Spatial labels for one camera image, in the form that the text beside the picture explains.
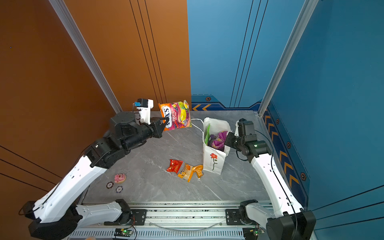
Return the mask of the colourful candy bag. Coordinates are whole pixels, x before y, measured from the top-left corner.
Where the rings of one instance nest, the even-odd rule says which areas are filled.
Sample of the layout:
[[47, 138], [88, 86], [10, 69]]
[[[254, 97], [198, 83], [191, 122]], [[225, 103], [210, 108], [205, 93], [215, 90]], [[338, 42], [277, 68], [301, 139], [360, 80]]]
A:
[[166, 121], [165, 131], [191, 127], [190, 106], [187, 101], [158, 104], [163, 118]]

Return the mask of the red snack packet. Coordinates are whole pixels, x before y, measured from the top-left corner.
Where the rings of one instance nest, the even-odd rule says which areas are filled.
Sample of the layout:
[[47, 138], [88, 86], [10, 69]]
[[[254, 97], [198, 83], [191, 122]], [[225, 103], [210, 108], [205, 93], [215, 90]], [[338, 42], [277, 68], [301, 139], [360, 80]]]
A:
[[170, 166], [167, 168], [167, 172], [177, 174], [182, 165], [183, 165], [183, 161], [171, 159], [170, 160]]

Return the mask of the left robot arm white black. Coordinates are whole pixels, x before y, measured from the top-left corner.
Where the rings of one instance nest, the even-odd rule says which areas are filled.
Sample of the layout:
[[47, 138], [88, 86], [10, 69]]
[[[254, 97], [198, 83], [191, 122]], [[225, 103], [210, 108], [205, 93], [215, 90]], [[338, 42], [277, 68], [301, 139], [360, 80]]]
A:
[[120, 112], [110, 119], [110, 129], [92, 143], [68, 174], [44, 197], [28, 201], [22, 207], [31, 219], [31, 237], [62, 240], [74, 230], [97, 223], [126, 225], [133, 213], [123, 199], [101, 205], [76, 205], [75, 200], [99, 176], [131, 150], [143, 146], [150, 138], [161, 138], [169, 117], [136, 122], [133, 112]]

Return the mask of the white paper bag with flowers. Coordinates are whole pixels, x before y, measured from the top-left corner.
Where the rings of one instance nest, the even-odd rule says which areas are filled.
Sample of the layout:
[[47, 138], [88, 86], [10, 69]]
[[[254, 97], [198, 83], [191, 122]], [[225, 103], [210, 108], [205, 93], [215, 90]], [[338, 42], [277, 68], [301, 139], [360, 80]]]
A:
[[225, 146], [224, 152], [213, 149], [204, 143], [205, 130], [208, 124], [210, 124], [210, 135], [218, 134], [221, 131], [231, 131], [231, 127], [227, 121], [217, 120], [212, 118], [192, 119], [193, 121], [200, 121], [203, 124], [203, 128], [200, 129], [203, 132], [203, 170], [220, 175], [222, 173], [225, 159], [230, 152], [230, 148]]

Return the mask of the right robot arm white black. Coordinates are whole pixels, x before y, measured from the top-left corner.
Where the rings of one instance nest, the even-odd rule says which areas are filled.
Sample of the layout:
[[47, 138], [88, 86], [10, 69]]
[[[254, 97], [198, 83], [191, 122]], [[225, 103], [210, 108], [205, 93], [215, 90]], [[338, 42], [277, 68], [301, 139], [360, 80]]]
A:
[[226, 146], [241, 152], [260, 176], [272, 209], [263, 207], [255, 200], [241, 202], [240, 220], [246, 225], [257, 225], [267, 232], [271, 240], [309, 240], [316, 218], [305, 211], [283, 179], [269, 145], [258, 141], [256, 135], [227, 135]]

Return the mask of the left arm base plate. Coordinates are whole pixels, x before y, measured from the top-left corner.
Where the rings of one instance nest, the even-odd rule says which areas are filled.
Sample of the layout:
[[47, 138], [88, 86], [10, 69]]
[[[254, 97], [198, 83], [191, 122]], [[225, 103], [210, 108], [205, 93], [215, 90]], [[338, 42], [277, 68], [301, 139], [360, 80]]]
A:
[[143, 226], [146, 221], [147, 210], [130, 210], [123, 212], [117, 220], [104, 222], [105, 226]]

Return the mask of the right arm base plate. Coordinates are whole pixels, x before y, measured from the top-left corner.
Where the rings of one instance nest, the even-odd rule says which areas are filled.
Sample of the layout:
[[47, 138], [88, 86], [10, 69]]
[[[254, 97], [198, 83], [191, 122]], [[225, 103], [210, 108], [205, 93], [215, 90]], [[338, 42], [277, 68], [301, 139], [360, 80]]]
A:
[[244, 225], [239, 209], [226, 209], [226, 224], [228, 226]]

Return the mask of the purple grape candy bag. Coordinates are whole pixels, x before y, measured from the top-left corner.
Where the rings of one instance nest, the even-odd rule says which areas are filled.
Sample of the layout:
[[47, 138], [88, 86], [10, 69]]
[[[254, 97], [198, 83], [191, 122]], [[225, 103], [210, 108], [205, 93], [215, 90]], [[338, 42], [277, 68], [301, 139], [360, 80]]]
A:
[[218, 134], [210, 135], [208, 139], [208, 146], [218, 151], [224, 152], [227, 135], [227, 131], [221, 131]]

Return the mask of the large green chips bag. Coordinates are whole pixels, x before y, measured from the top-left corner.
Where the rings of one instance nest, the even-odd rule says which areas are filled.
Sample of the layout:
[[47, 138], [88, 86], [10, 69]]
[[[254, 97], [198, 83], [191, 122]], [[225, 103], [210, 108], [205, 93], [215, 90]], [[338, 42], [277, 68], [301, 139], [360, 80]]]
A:
[[210, 124], [207, 125], [204, 135], [204, 143], [205, 145], [209, 145], [209, 139], [210, 139]]

